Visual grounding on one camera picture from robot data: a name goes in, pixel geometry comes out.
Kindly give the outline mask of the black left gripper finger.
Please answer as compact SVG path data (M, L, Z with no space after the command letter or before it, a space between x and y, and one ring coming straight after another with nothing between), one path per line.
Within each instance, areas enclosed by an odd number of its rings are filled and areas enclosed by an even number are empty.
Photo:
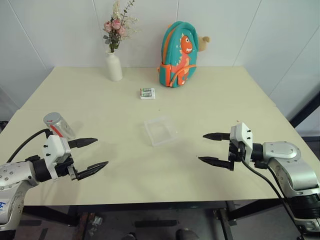
M88 146L92 143L97 142L98 139L97 138L93 138L93 137L88 137L88 138L78 138L78 139L74 139L74 140L70 140L68 141L68 145L71 149L73 148L82 148L85 146Z
M87 177L90 177L103 169L108 163L108 161L99 162L94 165L88 166L86 170L83 170L81 172L75 171L76 179L80 181Z

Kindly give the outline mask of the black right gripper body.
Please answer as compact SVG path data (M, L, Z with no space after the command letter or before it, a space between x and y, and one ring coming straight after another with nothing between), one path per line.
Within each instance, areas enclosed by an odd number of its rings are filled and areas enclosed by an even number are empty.
M230 171L234 170L236 162L244 162L246 156L245 144L240 141L230 141L229 142L229 149L228 149L228 161Z

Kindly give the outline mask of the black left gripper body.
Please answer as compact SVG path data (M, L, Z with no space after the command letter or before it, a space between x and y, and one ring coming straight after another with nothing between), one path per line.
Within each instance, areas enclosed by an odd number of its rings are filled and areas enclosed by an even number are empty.
M74 166L74 160L72 156L67 157L64 162L58 163L54 168L58 177L69 175L72 181L80 180L79 173Z

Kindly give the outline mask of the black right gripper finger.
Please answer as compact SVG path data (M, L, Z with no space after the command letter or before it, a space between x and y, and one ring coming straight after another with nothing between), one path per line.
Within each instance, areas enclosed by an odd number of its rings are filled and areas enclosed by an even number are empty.
M214 133L207 133L202 136L203 138L213 140L213 141L229 141L230 140L230 133L223 133L223 132L214 132Z
M232 161L220 160L216 157L210 156L199 156L198 159L214 167L225 168L230 171L234 170L234 162Z

